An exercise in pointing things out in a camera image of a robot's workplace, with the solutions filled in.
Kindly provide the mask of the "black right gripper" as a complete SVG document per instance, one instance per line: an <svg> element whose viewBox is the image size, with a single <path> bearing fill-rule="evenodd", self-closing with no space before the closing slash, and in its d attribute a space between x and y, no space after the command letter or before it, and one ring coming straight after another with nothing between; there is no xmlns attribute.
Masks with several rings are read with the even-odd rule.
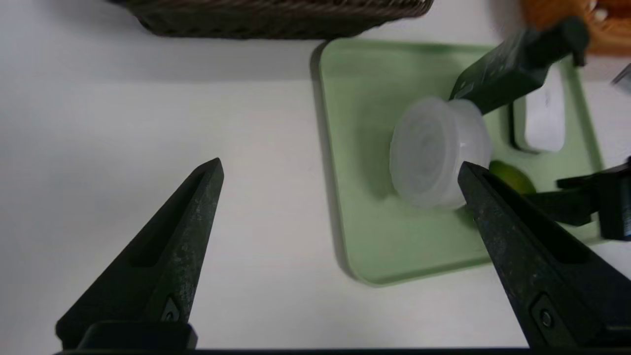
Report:
<svg viewBox="0 0 631 355"><path fill-rule="evenodd" d="M525 195L525 199L548 218L568 225L592 222L597 213L605 240L631 240L630 164L624 163L592 175L557 180L557 188L573 189L597 185L598 205L587 190L560 190Z"/></svg>

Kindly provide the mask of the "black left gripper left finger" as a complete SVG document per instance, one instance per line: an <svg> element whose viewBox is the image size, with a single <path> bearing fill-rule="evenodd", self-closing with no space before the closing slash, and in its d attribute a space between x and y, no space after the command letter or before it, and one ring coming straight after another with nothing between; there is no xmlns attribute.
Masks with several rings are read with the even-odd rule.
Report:
<svg viewBox="0 0 631 355"><path fill-rule="evenodd" d="M187 176L57 321L63 349L194 349L192 304L224 181L221 160Z"/></svg>

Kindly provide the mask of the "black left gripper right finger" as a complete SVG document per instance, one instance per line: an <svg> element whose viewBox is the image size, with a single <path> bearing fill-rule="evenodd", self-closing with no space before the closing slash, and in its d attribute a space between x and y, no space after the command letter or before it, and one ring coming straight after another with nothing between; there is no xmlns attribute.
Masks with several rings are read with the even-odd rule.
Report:
<svg viewBox="0 0 631 355"><path fill-rule="evenodd" d="M487 168L457 181L531 348L630 348L628 277Z"/></svg>

